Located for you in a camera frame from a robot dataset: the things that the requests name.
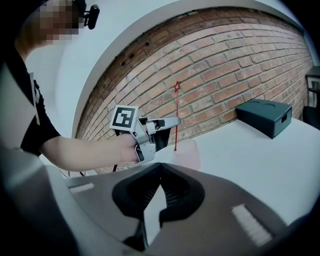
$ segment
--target white table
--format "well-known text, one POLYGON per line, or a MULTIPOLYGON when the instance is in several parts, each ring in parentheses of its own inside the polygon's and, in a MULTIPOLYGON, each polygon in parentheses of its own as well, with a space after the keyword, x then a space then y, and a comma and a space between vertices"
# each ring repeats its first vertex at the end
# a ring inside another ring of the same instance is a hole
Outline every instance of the white table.
MULTIPOLYGON (((271 207, 289 225, 320 193, 320 131, 297 119, 271 139, 236 120, 193 138, 201 172, 228 179, 271 207)), ((153 162, 173 164, 173 146, 153 162)))

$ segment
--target black t-shirt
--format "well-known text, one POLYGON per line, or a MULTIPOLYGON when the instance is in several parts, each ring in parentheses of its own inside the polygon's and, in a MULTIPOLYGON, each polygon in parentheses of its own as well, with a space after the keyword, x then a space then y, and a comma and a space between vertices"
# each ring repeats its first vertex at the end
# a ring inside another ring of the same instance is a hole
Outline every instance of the black t-shirt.
MULTIPOLYGON (((14 47, 7 49, 5 54, 5 62, 12 76, 16 80, 18 86, 23 91, 24 95, 28 98, 30 103, 33 105, 34 100, 30 74, 27 72, 24 61, 14 47)), ((52 125, 49 117, 46 114, 44 98, 40 93, 40 88, 36 80, 34 80, 34 88, 35 90, 38 90, 39 93, 39 100, 36 103, 39 125, 37 124, 36 117, 34 117, 23 137, 20 147, 24 151, 40 156, 41 153, 39 151, 39 148, 42 146, 42 144, 52 138, 60 136, 60 134, 52 125)))

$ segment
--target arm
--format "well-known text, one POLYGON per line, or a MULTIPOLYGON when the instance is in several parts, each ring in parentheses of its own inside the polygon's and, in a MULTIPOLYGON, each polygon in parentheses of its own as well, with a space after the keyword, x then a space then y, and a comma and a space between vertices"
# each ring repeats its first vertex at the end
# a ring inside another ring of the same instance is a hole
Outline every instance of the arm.
POLYGON ((135 162, 138 160, 135 146, 136 141, 130 134, 98 141, 58 136, 43 143, 39 150, 57 167, 82 172, 123 162, 135 162))

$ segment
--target person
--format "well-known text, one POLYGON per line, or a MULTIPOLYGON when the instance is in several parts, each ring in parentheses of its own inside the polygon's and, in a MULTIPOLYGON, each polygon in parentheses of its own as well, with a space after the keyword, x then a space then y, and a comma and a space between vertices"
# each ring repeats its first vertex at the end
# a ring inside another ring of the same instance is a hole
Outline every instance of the person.
POLYGON ((24 94, 29 99, 33 93, 38 94, 37 114, 23 137, 21 149, 37 156, 43 154, 57 167, 73 172, 137 161, 136 141, 128 133, 99 141, 61 136, 46 114, 40 87, 27 71, 26 59, 33 50, 81 28, 84 19, 77 1, 30 0, 20 4, 23 13, 15 13, 12 18, 16 23, 9 31, 12 40, 7 44, 5 61, 24 94))

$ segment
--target white sticker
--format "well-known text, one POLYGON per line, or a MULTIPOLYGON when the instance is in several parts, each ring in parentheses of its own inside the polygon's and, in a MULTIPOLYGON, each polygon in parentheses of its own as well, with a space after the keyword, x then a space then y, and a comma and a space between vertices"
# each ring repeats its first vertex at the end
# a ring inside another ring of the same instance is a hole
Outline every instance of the white sticker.
POLYGON ((134 132, 137 114, 137 106, 116 105, 110 121, 110 129, 134 132))

